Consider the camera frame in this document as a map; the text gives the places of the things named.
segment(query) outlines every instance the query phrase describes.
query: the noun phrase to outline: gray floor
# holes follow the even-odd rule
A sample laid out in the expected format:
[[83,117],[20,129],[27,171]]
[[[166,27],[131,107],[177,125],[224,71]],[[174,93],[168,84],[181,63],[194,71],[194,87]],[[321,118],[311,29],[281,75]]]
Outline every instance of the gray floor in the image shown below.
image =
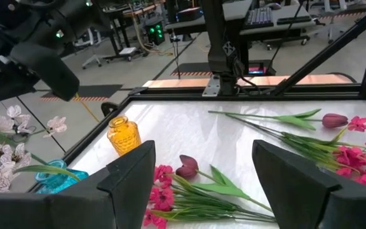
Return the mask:
[[[339,18],[338,22],[345,26],[351,26],[353,25],[354,19],[355,17],[344,17]],[[207,61],[207,45],[209,44],[207,34],[204,32],[200,35],[192,35],[198,36],[197,40],[181,54],[179,57],[179,63]],[[179,43],[179,50],[183,50],[186,45],[187,43]],[[326,34],[319,34],[318,36],[312,37],[306,46],[301,46],[300,42],[286,43],[283,45],[274,60],[273,67],[276,69],[277,75],[292,74],[326,46]],[[166,40],[159,49],[173,52],[171,47],[171,44]],[[99,46],[95,52],[99,55],[113,54],[111,44],[108,41]],[[249,57],[250,59],[270,59],[274,52],[275,48],[271,51],[267,51],[261,44],[255,44],[253,48],[249,49]],[[123,59],[116,59],[110,64],[104,63],[102,67],[98,67],[93,64],[88,66],[86,70],[82,70],[81,64],[91,55],[92,51],[86,50],[65,59],[65,63],[72,71],[75,72],[82,85],[120,84],[123,85],[123,88],[139,87],[146,81],[152,80],[173,60],[173,55],[161,56],[157,53],[151,53],[148,57],[136,57],[131,62],[127,62]],[[343,72],[351,75],[357,81],[361,81],[365,66],[366,31],[318,67],[314,73]],[[175,68],[176,63],[172,62],[172,64],[163,71],[158,79],[175,79],[175,76],[170,76]],[[47,86],[44,83],[39,82],[36,85],[36,88],[47,89]],[[97,122],[85,111],[80,103],[62,101],[45,102],[40,99],[40,96],[43,94],[45,94],[45,92],[37,92],[34,94],[22,95],[20,98],[45,125],[47,121],[54,116],[67,117],[66,123],[69,127],[67,132],[56,135],[57,141],[65,150],[68,150],[76,144],[97,124]],[[128,91],[118,91],[108,101],[119,103],[127,95]],[[96,116],[100,119],[103,118],[100,111],[101,102],[86,103]],[[5,106],[13,104],[21,105],[17,99],[3,101],[3,104]],[[0,112],[4,112],[2,104],[0,104]],[[41,128],[35,119],[33,119],[31,124],[35,125],[37,128]],[[27,144],[27,149],[45,160],[60,158],[64,154],[52,139],[43,139],[42,136],[33,136]],[[17,178],[18,181],[13,184],[14,190],[26,190],[30,185],[29,180],[32,180],[31,176],[33,175],[27,174],[21,175]]]

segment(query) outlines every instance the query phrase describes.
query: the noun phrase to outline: robotic arm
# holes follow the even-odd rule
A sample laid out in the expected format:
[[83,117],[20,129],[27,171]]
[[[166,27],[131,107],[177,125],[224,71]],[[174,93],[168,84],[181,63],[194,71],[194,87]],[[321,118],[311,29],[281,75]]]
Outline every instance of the robotic arm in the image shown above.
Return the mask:
[[58,56],[88,28],[109,30],[114,0],[0,0],[0,101],[34,92],[43,80],[71,100],[79,80]]

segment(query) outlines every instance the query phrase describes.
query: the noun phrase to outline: red tulip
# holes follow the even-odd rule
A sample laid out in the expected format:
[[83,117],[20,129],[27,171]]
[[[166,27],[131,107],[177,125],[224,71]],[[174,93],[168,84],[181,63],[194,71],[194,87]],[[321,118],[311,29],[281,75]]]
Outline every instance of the red tulip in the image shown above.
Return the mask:
[[327,128],[343,127],[348,124],[348,118],[339,114],[326,114],[322,123]]
[[197,161],[186,155],[180,156],[183,166],[176,170],[176,175],[183,177],[184,179],[192,179],[197,175],[198,164]]

